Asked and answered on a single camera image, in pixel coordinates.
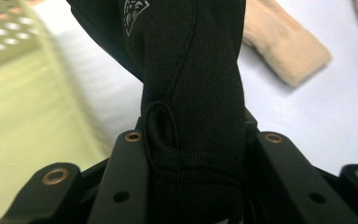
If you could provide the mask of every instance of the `white logo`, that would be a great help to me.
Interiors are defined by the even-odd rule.
[[[124,5],[124,27],[127,31],[127,36],[130,36],[133,23],[136,18],[149,7],[147,0],[127,0]]]

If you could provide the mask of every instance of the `green basket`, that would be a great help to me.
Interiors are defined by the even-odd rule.
[[[0,0],[0,216],[58,161],[82,170],[111,148],[57,45],[19,0]]]

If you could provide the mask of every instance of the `black garment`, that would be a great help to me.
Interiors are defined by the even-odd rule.
[[[91,37],[144,82],[149,222],[240,222],[244,1],[68,1]]]

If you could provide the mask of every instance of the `diamond-shaped logo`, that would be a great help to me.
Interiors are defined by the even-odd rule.
[[[141,14],[147,7],[149,7],[147,0],[127,0],[124,5],[124,27],[127,31],[127,36],[130,36],[131,29],[135,23],[136,18]]]

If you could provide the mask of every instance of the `white surface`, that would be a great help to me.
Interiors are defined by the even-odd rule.
[[[288,136],[312,164],[337,175],[343,165],[358,163],[358,15],[352,1],[278,2],[330,49],[333,61],[292,89],[242,46],[246,106],[261,131]],[[86,35],[64,1],[50,0],[36,10],[61,42],[114,142],[136,123],[142,84]]]

